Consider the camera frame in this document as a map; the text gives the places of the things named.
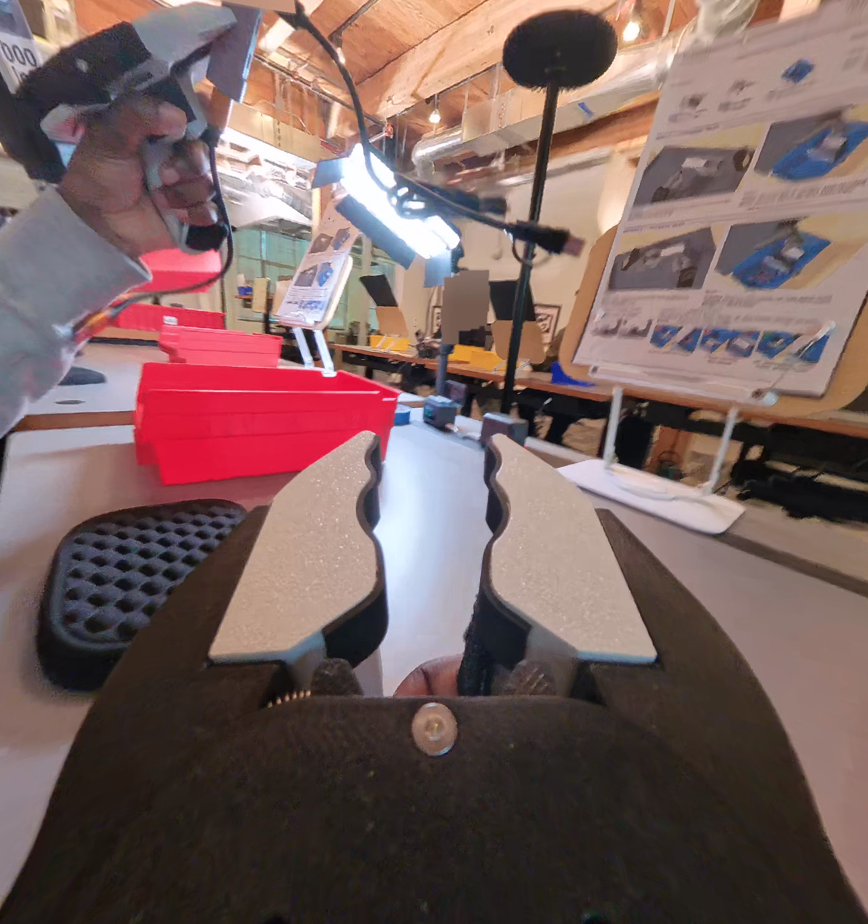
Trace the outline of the black disc on pole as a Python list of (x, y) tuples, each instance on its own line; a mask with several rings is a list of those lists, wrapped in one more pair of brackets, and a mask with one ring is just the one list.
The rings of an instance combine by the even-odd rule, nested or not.
[(536, 250), (540, 248), (551, 255), (579, 255), (583, 248), (583, 244), (570, 232), (539, 223), (558, 101), (563, 90), (589, 85), (606, 73), (617, 50), (615, 30), (605, 18), (574, 8), (548, 11), (524, 20), (511, 31), (503, 48), (502, 63), (511, 79), (522, 88), (543, 90), (545, 98), (537, 137), (528, 219), (515, 223), (511, 231), (513, 243), (523, 244), (523, 252), (517, 258), (520, 272), (512, 304), (500, 413), (509, 414), (511, 411), (523, 336), (525, 298)]

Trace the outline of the person's right hand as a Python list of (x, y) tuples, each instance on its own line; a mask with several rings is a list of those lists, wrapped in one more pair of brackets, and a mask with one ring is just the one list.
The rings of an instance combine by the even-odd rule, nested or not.
[(455, 698), (459, 695), (460, 654), (431, 659), (420, 664), (394, 690), (395, 698)]

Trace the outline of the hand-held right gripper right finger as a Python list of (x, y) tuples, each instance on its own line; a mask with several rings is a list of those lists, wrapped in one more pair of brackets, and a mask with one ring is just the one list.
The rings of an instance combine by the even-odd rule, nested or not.
[(594, 505), (508, 436), (486, 445), (490, 538), (457, 685), (463, 696), (594, 697), (594, 665), (658, 653)]

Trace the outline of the person's left forearm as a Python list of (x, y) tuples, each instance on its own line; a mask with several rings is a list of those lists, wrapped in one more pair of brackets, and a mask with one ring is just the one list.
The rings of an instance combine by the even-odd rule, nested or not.
[(72, 326), (149, 281), (54, 190), (0, 226), (0, 439), (65, 376)]

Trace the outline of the person's left hand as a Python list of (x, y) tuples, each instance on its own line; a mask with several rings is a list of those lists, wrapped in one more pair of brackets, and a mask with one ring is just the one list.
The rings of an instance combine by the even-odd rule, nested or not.
[[(172, 248), (166, 215), (190, 226), (218, 220), (208, 149), (186, 140), (186, 126), (185, 113), (170, 103), (121, 97), (89, 123), (57, 186), (59, 195), (132, 260)], [(171, 152), (160, 168), (161, 186), (149, 191), (142, 151), (152, 138), (163, 138)]]

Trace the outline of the red plastic bin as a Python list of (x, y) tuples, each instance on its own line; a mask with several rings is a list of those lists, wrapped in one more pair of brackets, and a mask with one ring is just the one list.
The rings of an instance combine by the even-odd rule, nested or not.
[(221, 313), (206, 309), (138, 302), (119, 311), (109, 326), (118, 330), (156, 334), (165, 328), (175, 326), (224, 330), (225, 319)]
[(385, 453), (399, 395), (349, 372), (148, 363), (137, 461), (180, 485), (297, 472), (362, 432)]
[(159, 335), (169, 362), (199, 366), (276, 369), (282, 344), (278, 336), (215, 328), (166, 326)]

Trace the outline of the instruction board on stand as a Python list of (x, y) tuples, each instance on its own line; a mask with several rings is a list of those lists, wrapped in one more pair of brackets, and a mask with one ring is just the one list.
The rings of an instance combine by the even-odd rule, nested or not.
[(354, 267), (351, 250), (356, 239), (354, 225), (330, 203), (272, 314), (280, 326), (293, 331), (304, 366), (318, 369), (326, 377), (334, 377), (336, 369), (325, 330), (336, 314)]
[[(613, 387), (601, 457), (567, 477), (712, 536), (743, 513), (717, 494), (740, 417), (812, 417), (867, 387), (868, 2), (675, 56), (560, 362)], [(616, 460), (625, 395), (725, 413), (702, 486)]]

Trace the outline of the light panel on stand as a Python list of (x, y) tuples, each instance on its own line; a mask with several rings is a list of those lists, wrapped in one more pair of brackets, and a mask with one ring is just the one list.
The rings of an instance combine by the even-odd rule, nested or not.
[(334, 211), (394, 263), (410, 269), (420, 260), (435, 285), (453, 274), (459, 231), (433, 210), (431, 193), (387, 167), (368, 143), (319, 162), (313, 188), (330, 188)]

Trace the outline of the black honeycomb pad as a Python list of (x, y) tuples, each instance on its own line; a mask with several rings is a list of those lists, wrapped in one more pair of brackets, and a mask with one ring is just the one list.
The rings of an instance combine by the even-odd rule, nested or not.
[(54, 687), (97, 691), (177, 587), (243, 522), (240, 504), (185, 500), (121, 509), (72, 528), (52, 558), (36, 653)]

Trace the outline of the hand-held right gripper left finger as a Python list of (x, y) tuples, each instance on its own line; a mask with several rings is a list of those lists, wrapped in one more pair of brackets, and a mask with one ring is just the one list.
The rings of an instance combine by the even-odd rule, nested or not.
[(367, 695), (383, 694), (381, 476), (380, 437), (364, 431), (280, 490), (210, 644), (211, 663), (281, 664), (305, 690), (319, 665), (337, 658)]

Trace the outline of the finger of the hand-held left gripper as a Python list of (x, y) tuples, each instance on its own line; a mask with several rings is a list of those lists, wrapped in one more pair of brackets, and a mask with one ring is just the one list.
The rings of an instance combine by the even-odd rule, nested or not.
[(208, 98), (197, 85), (207, 77), (210, 54), (203, 53), (182, 62), (182, 91), (186, 97), (185, 140), (199, 141), (209, 125)]
[(188, 3), (159, 8), (135, 19), (131, 26), (149, 54), (147, 67), (157, 77), (187, 71), (202, 80), (212, 44), (236, 25), (227, 6)]

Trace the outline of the dark grey box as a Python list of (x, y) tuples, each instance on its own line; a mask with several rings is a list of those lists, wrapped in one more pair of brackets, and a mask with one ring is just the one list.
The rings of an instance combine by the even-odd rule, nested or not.
[(530, 424), (526, 419), (500, 412), (487, 412), (481, 420), (478, 442), (487, 447), (497, 435), (503, 435), (516, 444), (526, 446)]

